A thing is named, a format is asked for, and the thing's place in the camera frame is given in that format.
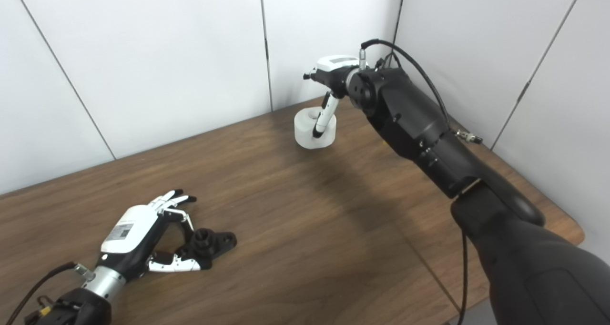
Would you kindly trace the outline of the black and white right hand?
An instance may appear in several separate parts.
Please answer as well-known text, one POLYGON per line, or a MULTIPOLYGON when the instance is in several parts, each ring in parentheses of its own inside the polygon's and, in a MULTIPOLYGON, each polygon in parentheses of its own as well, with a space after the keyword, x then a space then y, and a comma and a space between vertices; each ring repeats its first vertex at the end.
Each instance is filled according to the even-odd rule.
POLYGON ((347 86, 351 73, 357 71, 359 66, 359 58, 336 54, 320 58, 310 72, 303 74, 303 80, 312 80, 329 89, 312 130, 314 138, 321 138, 326 132, 340 99, 348 95, 347 86))

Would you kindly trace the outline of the black and white left hand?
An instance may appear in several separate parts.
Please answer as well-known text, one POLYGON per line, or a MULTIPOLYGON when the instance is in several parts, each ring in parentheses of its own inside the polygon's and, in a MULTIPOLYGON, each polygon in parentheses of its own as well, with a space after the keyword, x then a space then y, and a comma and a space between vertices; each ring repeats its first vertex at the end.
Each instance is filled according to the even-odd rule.
POLYGON ((148 272, 154 249, 172 223, 180 227, 185 244, 191 240, 193 223, 178 206, 196 200, 183 190, 170 190, 146 205, 131 206, 101 244, 96 266, 114 270, 126 282, 139 279, 148 272))

